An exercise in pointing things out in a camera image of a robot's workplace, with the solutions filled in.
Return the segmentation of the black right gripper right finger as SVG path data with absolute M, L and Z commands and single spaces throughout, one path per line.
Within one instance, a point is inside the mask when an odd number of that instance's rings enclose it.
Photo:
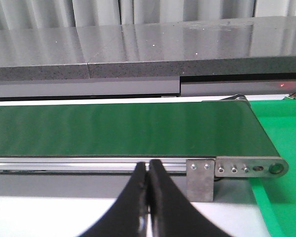
M 154 237 L 228 237 L 188 201 L 162 162 L 149 163 L 149 204 Z

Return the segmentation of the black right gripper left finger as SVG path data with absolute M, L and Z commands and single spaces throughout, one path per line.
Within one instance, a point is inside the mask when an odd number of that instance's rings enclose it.
M 110 209 L 82 237 L 145 237 L 147 183 L 144 162 L 136 164 L 127 185 Z

